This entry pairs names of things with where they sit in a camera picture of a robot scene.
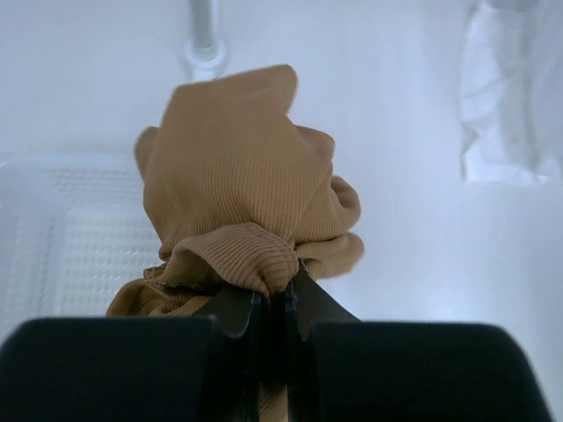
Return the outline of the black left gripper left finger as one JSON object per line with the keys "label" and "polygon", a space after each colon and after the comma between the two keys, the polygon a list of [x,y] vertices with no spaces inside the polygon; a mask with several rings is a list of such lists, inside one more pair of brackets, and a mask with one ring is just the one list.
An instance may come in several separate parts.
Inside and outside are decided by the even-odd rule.
{"label": "black left gripper left finger", "polygon": [[196,312],[211,322],[200,421],[258,421],[264,360],[264,300],[231,285]]}

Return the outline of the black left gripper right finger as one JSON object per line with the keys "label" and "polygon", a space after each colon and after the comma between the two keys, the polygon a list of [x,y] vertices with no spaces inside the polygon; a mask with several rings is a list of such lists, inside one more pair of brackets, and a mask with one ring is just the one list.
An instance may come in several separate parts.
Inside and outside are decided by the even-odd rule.
{"label": "black left gripper right finger", "polygon": [[301,259],[299,269],[284,291],[284,327],[286,335],[288,418],[309,421],[317,399],[316,369],[307,345],[311,329],[317,323],[358,323],[359,318],[335,301],[309,274]]}

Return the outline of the brown tank top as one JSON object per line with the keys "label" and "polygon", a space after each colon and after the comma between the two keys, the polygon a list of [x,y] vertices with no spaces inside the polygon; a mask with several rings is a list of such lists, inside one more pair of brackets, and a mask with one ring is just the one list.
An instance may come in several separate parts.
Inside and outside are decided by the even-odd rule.
{"label": "brown tank top", "polygon": [[266,299],[306,266],[349,273],[364,253],[355,189],[333,172],[333,138],[294,124],[287,64],[184,84],[135,144],[159,266],[126,283],[110,317],[189,317],[223,285]]}

